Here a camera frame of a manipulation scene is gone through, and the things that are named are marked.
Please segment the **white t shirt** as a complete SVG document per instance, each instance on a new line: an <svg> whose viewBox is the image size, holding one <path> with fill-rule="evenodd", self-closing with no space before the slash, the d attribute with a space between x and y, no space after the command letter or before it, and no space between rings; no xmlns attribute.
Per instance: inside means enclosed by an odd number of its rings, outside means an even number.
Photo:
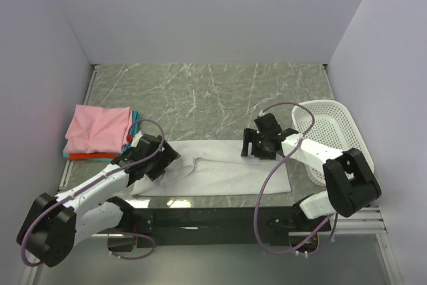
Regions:
<svg viewBox="0 0 427 285"><path fill-rule="evenodd" d="M181 157L154 181L136 181L132 196L257 195L267 175L281 160L241 157L240 140L171 141Z"/></svg>

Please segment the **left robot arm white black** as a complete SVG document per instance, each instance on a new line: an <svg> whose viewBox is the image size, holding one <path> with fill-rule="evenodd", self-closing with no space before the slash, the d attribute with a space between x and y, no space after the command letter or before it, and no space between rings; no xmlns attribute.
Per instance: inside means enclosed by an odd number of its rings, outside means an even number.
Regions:
<svg viewBox="0 0 427 285"><path fill-rule="evenodd" d="M179 158L162 136L144 134L86 182L55 196L43 193L35 198L17 235L24 264L54 267L75 245L106 230L154 244L148 235L153 215L140 219L116 194L144 177L154 181Z"/></svg>

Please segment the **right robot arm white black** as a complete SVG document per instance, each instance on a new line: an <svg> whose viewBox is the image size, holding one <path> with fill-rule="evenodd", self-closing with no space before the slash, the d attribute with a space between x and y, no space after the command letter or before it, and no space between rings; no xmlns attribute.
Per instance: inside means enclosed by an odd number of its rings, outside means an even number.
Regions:
<svg viewBox="0 0 427 285"><path fill-rule="evenodd" d="M289 159L322 171L326 190L312 194L296 204L294 226L309 230L316 218L339 214L350 217L377 200L382 191L364 154L356 149L339 150L306 137L307 131L282 129L272 113L254 120L255 129L243 133L242 157L252 155L260 160L282 160L274 166L262 184L257 203L276 171Z"/></svg>

